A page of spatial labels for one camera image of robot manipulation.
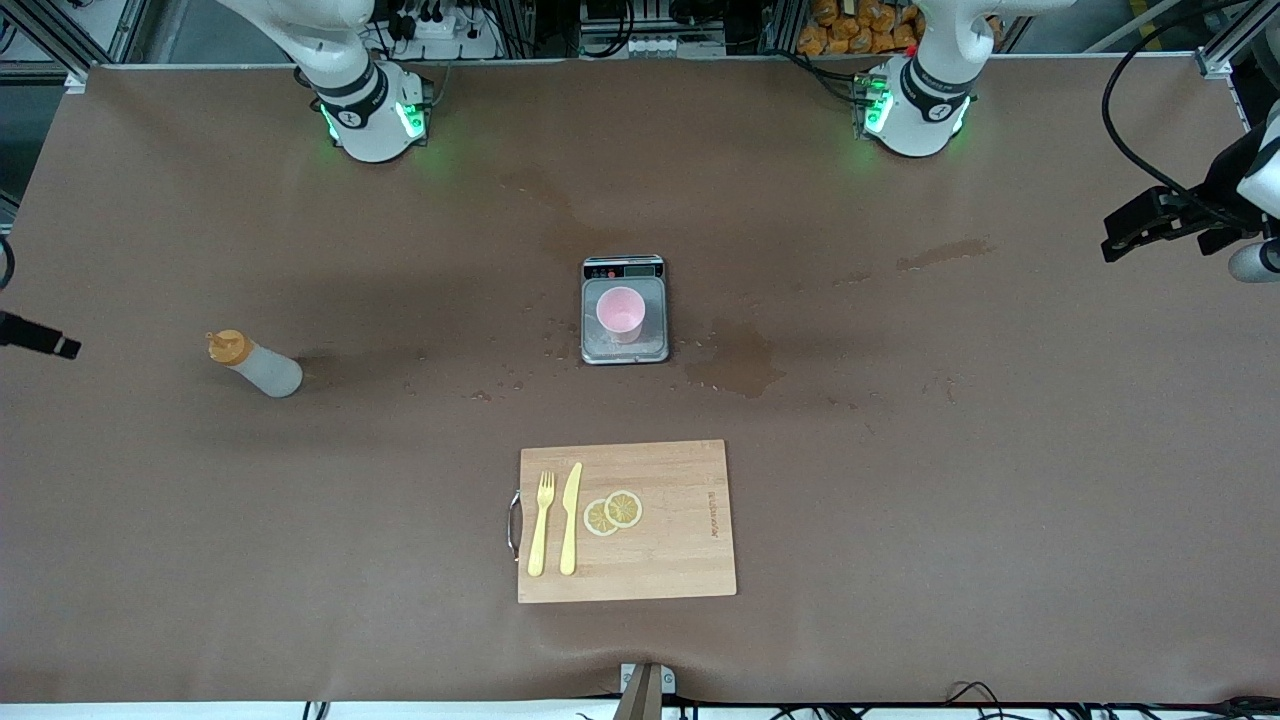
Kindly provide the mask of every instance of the metal handle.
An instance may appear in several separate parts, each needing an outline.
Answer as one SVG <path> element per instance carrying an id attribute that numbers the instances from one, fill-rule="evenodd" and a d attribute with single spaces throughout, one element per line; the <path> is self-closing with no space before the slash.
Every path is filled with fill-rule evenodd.
<path id="1" fill-rule="evenodd" d="M 511 505 L 507 506 L 507 547 L 511 548 L 511 559 L 520 562 L 520 541 L 516 539 L 516 509 L 520 507 L 520 488 L 511 496 Z"/>

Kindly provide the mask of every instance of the plastic cup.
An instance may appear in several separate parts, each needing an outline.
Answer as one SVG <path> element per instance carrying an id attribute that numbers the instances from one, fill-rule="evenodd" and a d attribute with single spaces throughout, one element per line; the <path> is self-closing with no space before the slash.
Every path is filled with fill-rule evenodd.
<path id="1" fill-rule="evenodd" d="M 613 342 L 635 342 L 644 325 L 644 297 L 630 287 L 609 288 L 595 304 L 595 318 Z"/>

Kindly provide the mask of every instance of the lemon slice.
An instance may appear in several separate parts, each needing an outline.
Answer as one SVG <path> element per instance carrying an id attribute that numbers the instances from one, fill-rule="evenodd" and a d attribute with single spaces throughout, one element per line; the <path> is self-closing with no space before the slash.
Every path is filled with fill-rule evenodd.
<path id="1" fill-rule="evenodd" d="M 644 506 L 640 505 L 640 498 L 634 492 L 620 489 L 604 498 L 604 514 L 614 525 L 630 528 L 640 521 Z"/>
<path id="2" fill-rule="evenodd" d="M 604 500 L 593 500 L 586 506 L 586 510 L 582 511 L 582 523 L 586 525 L 586 529 L 591 530 L 593 536 L 600 536 L 602 538 L 618 532 L 618 527 L 609 520 L 609 515 L 604 511 Z"/>

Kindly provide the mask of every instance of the table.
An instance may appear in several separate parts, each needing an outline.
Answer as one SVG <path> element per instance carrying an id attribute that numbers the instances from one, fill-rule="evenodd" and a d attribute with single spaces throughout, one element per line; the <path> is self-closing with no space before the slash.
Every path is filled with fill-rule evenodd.
<path id="1" fill-rule="evenodd" d="M 1274 287 L 1098 251 L 1151 184 L 1110 59 L 1000 59 L 963 135 L 856 141 L 781 61 L 457 68 L 348 161 L 288 72 L 95 70 L 6 310 L 0 697 L 1207 702 L 1280 692 Z M 438 69 L 426 70 L 438 73 Z M 1116 96 L 1185 182 L 1224 83 Z M 675 355 L 576 359 L 576 264 L 669 261 Z M 302 356 L 284 401 L 205 356 Z M 521 447 L 724 438 L 739 594 L 516 603 Z"/>

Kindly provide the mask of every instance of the orange bottle cap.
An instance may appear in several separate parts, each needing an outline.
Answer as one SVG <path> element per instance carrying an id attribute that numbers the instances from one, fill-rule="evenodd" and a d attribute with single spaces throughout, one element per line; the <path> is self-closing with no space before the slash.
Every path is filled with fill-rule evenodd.
<path id="1" fill-rule="evenodd" d="M 205 333 L 209 341 L 209 356 L 223 365 L 239 365 L 253 350 L 253 341 L 239 331 Z"/>

